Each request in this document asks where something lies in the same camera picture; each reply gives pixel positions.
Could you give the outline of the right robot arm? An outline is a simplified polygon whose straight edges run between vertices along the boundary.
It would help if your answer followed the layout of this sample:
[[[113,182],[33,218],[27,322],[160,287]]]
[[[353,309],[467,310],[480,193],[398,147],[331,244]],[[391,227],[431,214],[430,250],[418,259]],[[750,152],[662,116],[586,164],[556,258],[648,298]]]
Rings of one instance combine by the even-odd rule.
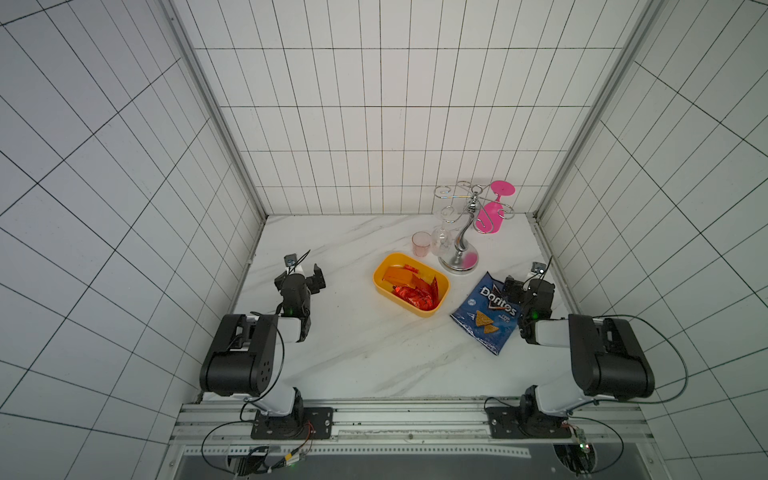
[[[628,402],[648,398],[655,377],[630,323],[570,314],[551,319],[555,285],[540,278],[507,278],[503,300],[521,307],[517,326],[522,339],[570,352],[570,369],[557,379],[526,389],[516,405],[485,407],[494,439],[565,439],[568,414],[597,401]]]

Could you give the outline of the red tea bag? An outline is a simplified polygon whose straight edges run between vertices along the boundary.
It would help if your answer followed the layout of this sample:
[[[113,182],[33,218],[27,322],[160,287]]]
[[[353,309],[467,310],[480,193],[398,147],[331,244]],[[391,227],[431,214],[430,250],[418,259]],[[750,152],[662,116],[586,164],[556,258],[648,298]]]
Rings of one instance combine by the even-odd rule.
[[[434,308],[434,297],[429,289],[401,285],[393,288],[393,294],[420,311]]]
[[[428,299],[429,299],[429,310],[432,310],[437,307],[437,305],[440,303],[440,292],[439,292],[439,284],[436,277],[432,279],[432,282],[429,286],[429,293],[428,293]]]

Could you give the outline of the yellow plastic storage box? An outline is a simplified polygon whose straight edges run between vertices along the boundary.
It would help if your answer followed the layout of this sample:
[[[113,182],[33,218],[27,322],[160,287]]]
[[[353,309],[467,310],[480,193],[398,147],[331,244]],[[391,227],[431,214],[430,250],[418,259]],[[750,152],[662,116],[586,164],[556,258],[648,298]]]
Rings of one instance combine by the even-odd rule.
[[[381,295],[422,318],[434,315],[451,289],[444,274],[400,252],[389,254],[372,279]]]

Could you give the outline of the orange tea bag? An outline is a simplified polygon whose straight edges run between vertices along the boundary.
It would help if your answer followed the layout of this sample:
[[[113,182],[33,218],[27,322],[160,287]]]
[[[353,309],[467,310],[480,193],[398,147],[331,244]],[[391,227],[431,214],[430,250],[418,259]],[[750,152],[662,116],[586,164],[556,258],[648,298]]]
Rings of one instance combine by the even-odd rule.
[[[390,284],[393,288],[396,287],[409,287],[416,288],[417,282],[421,280],[418,271],[414,270],[408,265],[398,266],[391,265],[385,270],[382,281]]]

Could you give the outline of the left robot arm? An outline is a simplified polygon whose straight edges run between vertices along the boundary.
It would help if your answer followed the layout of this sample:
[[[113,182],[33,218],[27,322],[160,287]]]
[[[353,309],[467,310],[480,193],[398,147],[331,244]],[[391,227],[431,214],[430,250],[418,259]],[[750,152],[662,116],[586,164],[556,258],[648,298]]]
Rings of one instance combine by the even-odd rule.
[[[203,361],[202,391],[246,395],[241,421],[254,440],[331,437],[334,409],[308,407],[300,391],[282,379],[286,346],[304,342],[311,328],[311,296],[326,287],[322,269],[307,276],[288,268],[275,279],[281,302],[272,314],[227,314]]]

